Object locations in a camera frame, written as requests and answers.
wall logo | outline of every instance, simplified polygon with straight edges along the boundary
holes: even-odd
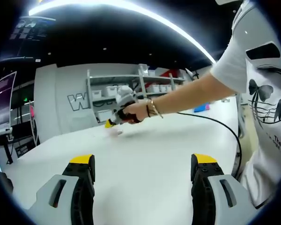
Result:
[[[78,111],[81,109],[89,109],[89,101],[87,93],[78,93],[74,95],[68,95],[67,99],[71,105],[73,111]]]

bow graphic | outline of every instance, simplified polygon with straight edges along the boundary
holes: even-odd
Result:
[[[259,101],[259,98],[262,102],[265,102],[265,100],[269,99],[271,94],[273,93],[274,89],[270,85],[262,85],[257,86],[256,82],[251,79],[249,82],[249,92],[250,95],[254,95],[252,98],[252,112],[254,119],[258,120],[259,125],[262,128],[262,125],[260,123],[260,120],[258,118],[258,110],[257,110],[257,103]]]

gold bracelet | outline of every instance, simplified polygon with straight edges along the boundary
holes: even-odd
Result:
[[[161,118],[163,118],[163,116],[159,113],[159,111],[156,109],[153,100],[151,99],[151,106],[154,110],[154,112],[156,113],[156,115],[160,116]]]

ceiling light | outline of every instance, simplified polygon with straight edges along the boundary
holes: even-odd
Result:
[[[39,12],[42,12],[44,10],[69,5],[69,4],[83,4],[86,6],[94,6],[98,4],[104,4],[104,5],[110,5],[110,6],[116,6],[119,8],[125,8],[134,12],[141,13],[143,15],[146,15],[148,17],[151,17],[152,19],[155,19],[164,25],[170,27],[183,37],[185,37],[187,40],[189,40],[193,45],[195,45],[212,63],[215,63],[214,58],[203,48],[195,39],[193,39],[189,34],[187,34],[184,30],[182,30],[180,27],[176,26],[172,22],[168,21],[167,19],[161,17],[158,14],[155,14],[145,8],[139,7],[131,2],[124,1],[124,0],[55,0],[48,3],[44,3],[42,5],[36,6],[35,8],[31,9],[29,11],[29,15],[34,15]]]

white table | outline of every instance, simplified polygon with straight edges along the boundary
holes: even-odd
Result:
[[[237,134],[236,101],[229,99],[198,114],[224,122]],[[56,136],[19,158],[5,170],[19,204],[30,208],[36,192],[53,175],[62,174],[70,159],[92,153],[95,225],[189,225],[191,155],[210,155],[224,173],[232,172],[237,142],[213,121],[170,114],[120,129],[123,134],[116,138],[104,126]]]

